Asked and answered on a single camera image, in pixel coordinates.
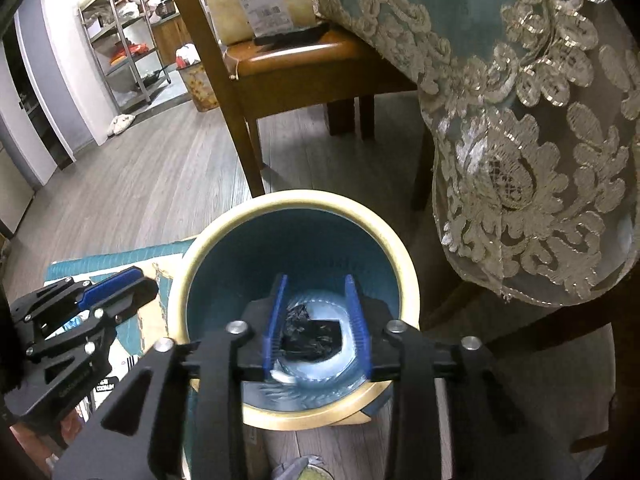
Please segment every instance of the screw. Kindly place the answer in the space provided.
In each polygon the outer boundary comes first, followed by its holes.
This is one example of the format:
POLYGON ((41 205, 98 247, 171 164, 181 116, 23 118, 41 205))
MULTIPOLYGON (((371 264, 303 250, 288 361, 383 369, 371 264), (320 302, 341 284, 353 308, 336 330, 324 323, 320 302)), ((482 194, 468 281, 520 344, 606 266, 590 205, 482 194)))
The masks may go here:
POLYGON ((174 347, 174 340, 170 337, 161 337, 154 343, 154 348, 159 352, 168 352, 174 347))
POLYGON ((478 350, 482 346, 482 341, 474 335, 463 337, 460 343, 466 350, 478 350))
POLYGON ((401 334, 406 330, 406 323, 399 319, 392 319, 386 324, 386 329, 392 334, 401 334))
POLYGON ((230 334, 242 334, 246 332, 248 328, 249 325, 247 325, 245 321, 232 321, 225 327, 225 330, 230 334))

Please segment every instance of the yellow rim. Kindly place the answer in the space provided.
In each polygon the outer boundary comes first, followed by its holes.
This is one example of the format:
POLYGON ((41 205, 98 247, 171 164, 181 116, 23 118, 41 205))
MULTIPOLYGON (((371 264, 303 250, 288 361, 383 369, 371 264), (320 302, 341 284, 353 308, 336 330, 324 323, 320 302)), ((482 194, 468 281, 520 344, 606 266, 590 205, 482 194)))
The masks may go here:
MULTIPOLYGON (((400 319, 419 328, 420 292, 414 264, 398 235, 386 222, 362 204, 324 191, 295 189, 254 198, 220 215, 195 239, 182 259, 167 309, 169 336, 178 343, 189 341, 186 305, 191 282, 209 253, 229 232, 257 216, 283 209, 312 208, 338 214, 359 225, 378 242, 398 280, 400 319)), ((248 404, 242 407, 245 424, 265 430, 297 431, 327 426, 343 420, 376 399, 390 383, 364 383, 343 399, 303 412, 272 412, 248 404)))

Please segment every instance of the gray wood floor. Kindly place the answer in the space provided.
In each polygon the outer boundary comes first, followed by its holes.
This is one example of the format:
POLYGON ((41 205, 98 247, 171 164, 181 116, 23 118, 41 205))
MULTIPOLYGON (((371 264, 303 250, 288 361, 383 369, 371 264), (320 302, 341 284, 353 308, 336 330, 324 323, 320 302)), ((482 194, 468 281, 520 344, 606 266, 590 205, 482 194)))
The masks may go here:
MULTIPOLYGON (((409 208, 423 128, 415 95, 376 98, 374 142, 330 137, 322 107, 265 118, 259 127, 269 166, 263 172, 267 190, 327 190, 378 213, 407 245, 420 280, 421 308, 431 308, 453 271, 430 211, 409 208)), ((190 102, 172 108, 81 153, 36 194, 13 240, 4 276, 8 299, 39 288, 53 261, 196 235, 249 197, 220 111, 198 113, 190 102)), ((486 293, 431 335, 490 340, 548 312, 517 301, 507 305, 486 293)), ((607 330, 501 363, 527 415, 564 446, 607 427, 614 384, 607 330)), ((388 424, 387 407, 361 426, 268 432, 268 451, 274 465, 319 454, 335 480, 380 480, 388 424)), ((594 454, 583 458, 585 472, 598 461, 594 454)), ((443 476, 449 478, 450 463, 443 476)))

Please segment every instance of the rusty metal bin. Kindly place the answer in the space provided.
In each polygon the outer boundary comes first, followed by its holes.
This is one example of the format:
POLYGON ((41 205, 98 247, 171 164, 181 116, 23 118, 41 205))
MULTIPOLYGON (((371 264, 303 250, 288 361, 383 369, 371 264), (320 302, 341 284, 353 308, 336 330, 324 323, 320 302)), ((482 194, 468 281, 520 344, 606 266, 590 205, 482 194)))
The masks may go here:
POLYGON ((206 112, 220 106, 201 62, 179 68, 178 73, 196 105, 196 110, 206 112))

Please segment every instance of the wooden cabinet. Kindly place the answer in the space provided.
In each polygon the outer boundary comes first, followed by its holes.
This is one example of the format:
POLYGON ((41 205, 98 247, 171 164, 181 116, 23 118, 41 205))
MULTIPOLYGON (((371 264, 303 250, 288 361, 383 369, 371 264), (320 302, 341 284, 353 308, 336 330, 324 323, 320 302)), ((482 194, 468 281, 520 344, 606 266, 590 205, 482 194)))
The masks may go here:
POLYGON ((175 63, 175 51, 187 43, 192 43, 179 12, 153 24, 151 28, 163 66, 175 63))

